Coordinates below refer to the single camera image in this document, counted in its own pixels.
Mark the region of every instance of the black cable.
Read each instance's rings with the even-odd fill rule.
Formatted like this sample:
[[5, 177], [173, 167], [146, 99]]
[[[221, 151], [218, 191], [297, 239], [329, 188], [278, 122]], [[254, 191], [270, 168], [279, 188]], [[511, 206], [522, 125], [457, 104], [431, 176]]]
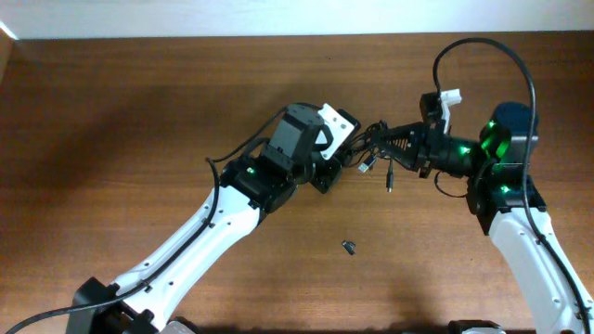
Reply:
[[8, 330], [8, 332], [6, 334], [14, 334], [14, 333], [20, 331], [21, 329], [29, 326], [30, 324], [34, 324], [38, 321], [45, 320], [50, 317], [54, 317], [54, 316], [58, 316], [58, 315], [69, 315], [69, 314], [79, 312], [79, 311], [113, 305], [114, 303], [121, 302], [121, 301], [125, 300], [126, 298], [132, 296], [133, 294], [139, 292], [145, 286], [146, 285], [144, 284], [144, 282], [140, 282], [140, 284], [138, 284], [133, 289], [130, 289], [129, 291], [125, 292], [124, 294], [122, 294], [122, 295], [118, 296], [117, 298], [112, 299], [110, 301], [90, 303], [90, 304], [71, 306], [71, 307], [64, 307], [64, 308], [59, 308], [59, 309], [52, 310], [52, 311], [43, 312], [43, 313], [40, 313], [39, 315], [30, 316], [27, 319], [19, 322], [17, 325], [13, 326], [11, 329]]
[[198, 228], [198, 230], [196, 230], [196, 232], [194, 232], [194, 234], [192, 234], [190, 236], [190, 238], [188, 238], [186, 240], [186, 242], [184, 242], [184, 244], [180, 248], [178, 248], [175, 251], [175, 253], [172, 256], [170, 256], [169, 259], [167, 259], [167, 261], [165, 261], [159, 267], [159, 269], [155, 270], [154, 273], [150, 274], [149, 277], [144, 279], [144, 281], [146, 281], [147, 283], [152, 282], [165, 269], [167, 269], [167, 267], [169, 267], [169, 265], [171, 265], [171, 263], [173, 263], [177, 259], [177, 257], [179, 257], [179, 255], [181, 255], [181, 253], [183, 253], [186, 250], [186, 248], [189, 245], [191, 245], [192, 242], [194, 242], [194, 240], [196, 240], [200, 236], [202, 231], [204, 231], [206, 229], [206, 227], [208, 227], [208, 225], [213, 220], [214, 214], [216, 213], [216, 207], [218, 206], [218, 203], [219, 203], [220, 179], [219, 179], [219, 173], [216, 171], [216, 166], [214, 165], [214, 161], [211, 160], [210, 158], [206, 158], [206, 161], [209, 163], [209, 165], [211, 165], [211, 170], [213, 171], [213, 178], [214, 178], [213, 204], [212, 204], [211, 210], [208, 212], [208, 216], [206, 216], [204, 223], [202, 223], [202, 225]]
[[258, 131], [256, 131], [255, 134], [250, 136], [248, 139], [246, 139], [246, 141], [241, 143], [241, 145], [239, 145], [237, 148], [232, 150], [231, 153], [225, 155], [223, 158], [213, 159], [213, 162], [221, 162], [221, 161], [225, 161], [225, 160], [231, 158], [233, 155], [235, 155], [237, 152], [239, 152], [246, 145], [250, 144], [253, 141], [253, 139], [255, 139], [258, 135], [260, 135], [268, 127], [268, 125], [270, 125], [278, 116], [280, 116], [285, 111], [287, 111], [287, 107], [281, 108], [268, 121], [266, 121], [266, 123], [264, 123], [264, 125], [262, 125], [262, 127], [260, 129], [258, 129]]
[[534, 135], [535, 125], [536, 125], [536, 92], [535, 92], [535, 86], [534, 86], [534, 83], [532, 80], [532, 76], [530, 75], [530, 72], [524, 65], [523, 61], [510, 48], [508, 48], [507, 46], [503, 45], [502, 43], [494, 41], [492, 39], [481, 38], [481, 37], [461, 39], [459, 41], [452, 43], [451, 45], [448, 45], [442, 52], [440, 52], [440, 54], [435, 59], [435, 62], [433, 63], [433, 81], [435, 82], [435, 87], [437, 88], [437, 95], [439, 97], [441, 97], [441, 93], [442, 93], [441, 85], [439, 84], [439, 79], [437, 78], [437, 68], [439, 66], [439, 60], [444, 56], [445, 53], [447, 53], [447, 51], [451, 50], [452, 48], [454, 48], [458, 45], [464, 45], [464, 44], [468, 44], [468, 43], [487, 44], [487, 45], [491, 45], [491, 46], [499, 49], [500, 51], [503, 51], [506, 55], [508, 55], [510, 58], [513, 59], [513, 61], [516, 63], [516, 65], [518, 65], [518, 67], [520, 68], [520, 71], [522, 71], [524, 79], [526, 80], [526, 83], [528, 85], [528, 93], [530, 94], [530, 110], [531, 110], [531, 112], [530, 112], [530, 121], [529, 121], [529, 126], [528, 126], [528, 136], [527, 136], [526, 145], [524, 148], [525, 152], [523, 155], [523, 162], [522, 162], [522, 164], [523, 164], [523, 168], [522, 168], [523, 208], [526, 213], [526, 218], [528, 219], [528, 223], [530, 224], [530, 227], [532, 228], [533, 232], [535, 233], [536, 238], [545, 247], [547, 252], [553, 258], [553, 261], [559, 266], [559, 269], [565, 276], [565, 279], [567, 280], [567, 283], [569, 284], [569, 287], [571, 288], [572, 293], [574, 294], [575, 299], [577, 301], [579, 314], [581, 315], [582, 323], [584, 324], [584, 331], [586, 332], [586, 334], [590, 334], [588, 311], [586, 309], [586, 306], [584, 305], [582, 296], [579, 293], [579, 289], [577, 288], [577, 285], [575, 284], [574, 279], [572, 278], [571, 274], [567, 270], [567, 267], [565, 266], [565, 264], [563, 264], [563, 261], [561, 260], [561, 258], [557, 254], [557, 252], [550, 246], [549, 242], [547, 241], [547, 237], [545, 235], [543, 235], [540, 232], [540, 230], [538, 229], [538, 227], [536, 226], [536, 223], [534, 221], [532, 213], [530, 212], [530, 205], [528, 203], [527, 184], [528, 184], [528, 165], [530, 162], [530, 148], [532, 146], [532, 136]]
[[443, 190], [443, 189], [442, 189], [442, 188], [439, 186], [439, 174], [440, 174], [440, 173], [442, 173], [442, 171], [439, 171], [439, 172], [435, 173], [435, 177], [434, 177], [434, 179], [433, 179], [433, 183], [435, 184], [435, 187], [437, 188], [437, 190], [438, 190], [440, 193], [442, 193], [442, 194], [444, 194], [444, 195], [446, 195], [446, 196], [448, 196], [448, 197], [454, 198], [454, 199], [464, 199], [464, 198], [466, 197], [466, 195], [468, 195], [468, 194], [464, 194], [464, 195], [452, 195], [452, 194], [449, 194], [449, 193], [445, 192], [445, 191], [444, 191], [444, 190]]
[[34, 324], [38, 321], [41, 321], [41, 320], [44, 320], [44, 319], [47, 319], [50, 317], [54, 317], [54, 316], [58, 316], [58, 315], [69, 315], [69, 314], [84, 311], [84, 310], [110, 306], [110, 305], [113, 305], [114, 303], [121, 302], [121, 301], [129, 298], [130, 296], [134, 295], [135, 293], [139, 292], [140, 290], [142, 290], [144, 288], [149, 287], [150, 282], [152, 282], [165, 269], [167, 269], [167, 267], [169, 267], [169, 265], [171, 265], [171, 263], [173, 263], [175, 261], [175, 259], [177, 259], [177, 257], [179, 257], [179, 255], [181, 253], [183, 253], [184, 250], [192, 242], [194, 242], [194, 240], [196, 240], [197, 237], [200, 236], [202, 231], [204, 231], [204, 229], [211, 223], [211, 220], [213, 219], [214, 214], [216, 213], [216, 207], [218, 205], [218, 200], [219, 200], [219, 186], [220, 186], [219, 173], [216, 171], [216, 166], [214, 165], [213, 160], [211, 160], [210, 158], [207, 158], [206, 160], [208, 161], [208, 163], [211, 166], [211, 169], [213, 170], [214, 193], [213, 193], [212, 208], [211, 208], [210, 212], [208, 213], [208, 216], [204, 220], [204, 223], [202, 223], [202, 225], [198, 228], [198, 230], [196, 232], [194, 232], [194, 234], [192, 234], [192, 236], [190, 236], [190, 238], [188, 238], [186, 240], [186, 242], [184, 242], [184, 244], [179, 249], [177, 249], [175, 251], [175, 253], [171, 257], [169, 257], [169, 259], [167, 259], [167, 261], [165, 261], [165, 263], [163, 263], [154, 273], [152, 273], [146, 279], [143, 279], [140, 282], [138, 282], [138, 285], [136, 287], [126, 291], [125, 293], [121, 294], [120, 296], [118, 296], [110, 301], [98, 302], [98, 303], [88, 303], [88, 304], [84, 304], [84, 305], [64, 307], [64, 308], [59, 308], [59, 309], [52, 310], [52, 311], [43, 312], [43, 313], [40, 313], [39, 315], [31, 316], [31, 317], [19, 322], [13, 328], [9, 329], [6, 334], [14, 334], [14, 333], [18, 332], [19, 330], [29, 326], [30, 324]]
[[356, 161], [355, 163], [352, 163], [350, 165], [347, 166], [347, 168], [351, 168], [351, 167], [355, 167], [356, 165], [358, 165], [359, 163], [361, 163], [361, 161], [363, 160], [363, 157], [365, 157], [365, 154], [368, 153], [368, 156], [371, 154], [371, 151], [365, 151], [363, 152], [363, 154], [361, 154], [361, 156], [359, 157], [359, 160]]

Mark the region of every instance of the small black object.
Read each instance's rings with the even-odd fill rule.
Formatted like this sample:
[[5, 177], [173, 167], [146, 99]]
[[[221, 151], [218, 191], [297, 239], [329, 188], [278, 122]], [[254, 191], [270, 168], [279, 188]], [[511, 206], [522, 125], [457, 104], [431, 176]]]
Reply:
[[442, 106], [439, 103], [439, 94], [437, 92], [431, 92], [420, 96], [420, 115], [423, 118], [423, 122], [433, 124], [442, 118], [443, 111]]
[[342, 246], [349, 252], [351, 255], [355, 255], [355, 246], [356, 244], [351, 241], [343, 241]]
[[475, 328], [477, 331], [485, 328], [501, 329], [501, 326], [488, 320], [457, 320], [447, 324], [448, 334], [462, 334], [468, 329]]

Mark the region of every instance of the wood grain surface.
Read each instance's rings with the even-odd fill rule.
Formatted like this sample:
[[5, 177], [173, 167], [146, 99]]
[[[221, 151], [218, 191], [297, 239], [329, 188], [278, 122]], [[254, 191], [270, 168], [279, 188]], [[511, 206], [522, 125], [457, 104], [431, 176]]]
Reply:
[[[207, 156], [226, 154], [279, 107], [330, 103], [364, 125], [420, 120], [443, 47], [467, 34], [18, 41], [0, 85], [0, 330], [110, 283], [203, 203]], [[594, 34], [489, 33], [536, 81], [531, 175], [594, 292]], [[527, 103], [498, 51], [444, 58], [460, 88], [453, 135], [477, 138], [494, 107]], [[346, 171], [329, 194], [303, 186], [226, 252], [174, 315], [201, 326], [365, 329], [490, 319], [530, 328], [521, 292], [463, 199], [386, 165]], [[443, 188], [465, 190], [444, 177]], [[355, 256], [342, 248], [356, 243]], [[62, 333], [66, 317], [32, 326]]]

